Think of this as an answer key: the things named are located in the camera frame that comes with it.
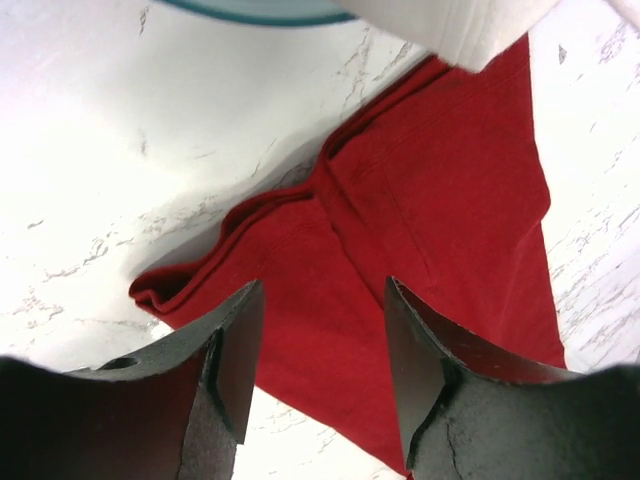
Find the fabric fold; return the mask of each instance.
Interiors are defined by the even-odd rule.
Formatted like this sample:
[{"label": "fabric fold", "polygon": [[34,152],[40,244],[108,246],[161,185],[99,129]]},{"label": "fabric fold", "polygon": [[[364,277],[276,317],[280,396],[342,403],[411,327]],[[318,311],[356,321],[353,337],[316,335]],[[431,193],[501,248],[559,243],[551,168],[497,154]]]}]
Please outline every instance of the fabric fold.
[{"label": "fabric fold", "polygon": [[507,350],[564,366],[540,220],[526,38],[477,75],[430,57],[340,126],[311,178],[243,202],[197,262],[130,295],[178,328],[260,278],[257,385],[404,472],[384,280]]}]

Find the folded napkin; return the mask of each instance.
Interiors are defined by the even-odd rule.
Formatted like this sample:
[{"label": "folded napkin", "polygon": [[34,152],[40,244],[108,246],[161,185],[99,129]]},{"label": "folded napkin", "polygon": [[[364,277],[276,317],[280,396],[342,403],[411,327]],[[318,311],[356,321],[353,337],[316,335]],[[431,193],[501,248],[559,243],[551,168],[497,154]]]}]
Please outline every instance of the folded napkin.
[{"label": "folded napkin", "polygon": [[238,205],[207,256],[144,273],[130,295],[177,328],[262,279],[257,385],[404,472],[385,277],[562,367],[540,227],[549,202],[526,38],[477,75],[431,57],[330,136],[306,183]]},{"label": "folded napkin", "polygon": [[451,65],[477,72],[560,0],[333,1],[373,25],[426,48]]}]

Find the white towel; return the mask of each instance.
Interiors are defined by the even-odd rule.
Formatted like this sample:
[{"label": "white towel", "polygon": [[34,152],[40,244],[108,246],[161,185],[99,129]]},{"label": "white towel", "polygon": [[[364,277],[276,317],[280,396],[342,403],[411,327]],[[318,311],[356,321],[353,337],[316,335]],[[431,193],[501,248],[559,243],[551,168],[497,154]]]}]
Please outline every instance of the white towel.
[{"label": "white towel", "polygon": [[[451,65],[477,72],[560,0],[334,1],[373,25],[425,47]],[[608,1],[620,15],[640,26],[640,0]]]}]

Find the white fabric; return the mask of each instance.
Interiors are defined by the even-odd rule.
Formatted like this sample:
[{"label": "white fabric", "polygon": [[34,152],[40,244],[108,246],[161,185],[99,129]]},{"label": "white fabric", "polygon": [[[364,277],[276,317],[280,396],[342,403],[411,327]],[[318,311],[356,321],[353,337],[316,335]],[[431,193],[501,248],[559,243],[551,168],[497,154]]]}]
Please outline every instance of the white fabric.
[{"label": "white fabric", "polygon": [[560,0],[334,0],[445,62],[482,70]]}]

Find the red fabric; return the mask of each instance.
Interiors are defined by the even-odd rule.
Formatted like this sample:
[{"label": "red fabric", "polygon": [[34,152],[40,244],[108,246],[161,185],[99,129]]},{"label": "red fabric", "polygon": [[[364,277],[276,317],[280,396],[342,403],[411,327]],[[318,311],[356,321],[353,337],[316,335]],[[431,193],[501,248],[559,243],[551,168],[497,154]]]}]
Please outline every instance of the red fabric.
[{"label": "red fabric", "polygon": [[428,58],[327,140],[309,181],[237,206],[205,258],[147,272],[130,294],[178,328],[262,279],[258,386],[403,472],[387,275],[487,340],[564,367],[532,118],[526,38],[476,75]]}]

